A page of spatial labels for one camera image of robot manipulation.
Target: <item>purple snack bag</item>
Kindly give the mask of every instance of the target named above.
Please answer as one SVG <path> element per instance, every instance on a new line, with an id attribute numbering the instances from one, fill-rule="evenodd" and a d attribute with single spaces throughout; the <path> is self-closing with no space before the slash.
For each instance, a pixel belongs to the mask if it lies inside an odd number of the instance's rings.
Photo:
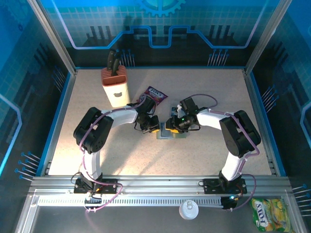
<path id="1" fill-rule="evenodd" d="M 168 96 L 165 95 L 163 92 L 160 92 L 153 88 L 152 86 L 149 86 L 147 90 L 144 92 L 144 94 L 150 96 L 157 105 L 159 105 L 163 100 L 165 100 Z"/>

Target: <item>white cup lid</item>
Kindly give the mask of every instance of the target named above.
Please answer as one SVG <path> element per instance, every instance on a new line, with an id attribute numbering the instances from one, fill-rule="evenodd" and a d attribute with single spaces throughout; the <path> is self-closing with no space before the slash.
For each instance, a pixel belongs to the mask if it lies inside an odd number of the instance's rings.
<path id="1" fill-rule="evenodd" d="M 199 214 L 199 207 L 194 201 L 187 200 L 181 204 L 179 212 L 184 219 L 194 219 Z"/>

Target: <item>black knife handle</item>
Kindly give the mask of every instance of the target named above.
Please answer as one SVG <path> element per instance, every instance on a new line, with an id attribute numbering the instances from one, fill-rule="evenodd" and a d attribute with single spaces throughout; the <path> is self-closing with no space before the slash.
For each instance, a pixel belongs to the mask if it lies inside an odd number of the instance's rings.
<path id="1" fill-rule="evenodd" d="M 116 51 L 110 50 L 107 60 L 107 70 L 111 70 L 113 66 L 113 60 L 115 59 Z"/>
<path id="2" fill-rule="evenodd" d="M 120 65 L 120 58 L 116 58 L 112 66 L 111 76 L 117 75 L 117 70 L 119 70 L 119 65 Z"/>

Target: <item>knife block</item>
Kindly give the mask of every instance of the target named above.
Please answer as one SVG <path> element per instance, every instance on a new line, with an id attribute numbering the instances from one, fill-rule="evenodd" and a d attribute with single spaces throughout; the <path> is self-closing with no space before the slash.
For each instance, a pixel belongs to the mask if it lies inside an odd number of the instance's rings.
<path id="1" fill-rule="evenodd" d="M 112 107 L 122 107 L 130 103 L 125 66 L 119 66 L 116 76 L 112 70 L 102 69 L 102 85 Z"/>

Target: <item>yellow snack bag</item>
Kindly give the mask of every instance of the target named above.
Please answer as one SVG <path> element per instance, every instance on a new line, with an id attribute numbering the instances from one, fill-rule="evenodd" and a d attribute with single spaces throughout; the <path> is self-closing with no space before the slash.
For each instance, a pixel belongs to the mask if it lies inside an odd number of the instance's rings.
<path id="1" fill-rule="evenodd" d="M 282 199 L 256 199 L 250 202 L 253 222 L 260 232 L 294 233 L 286 205 Z"/>

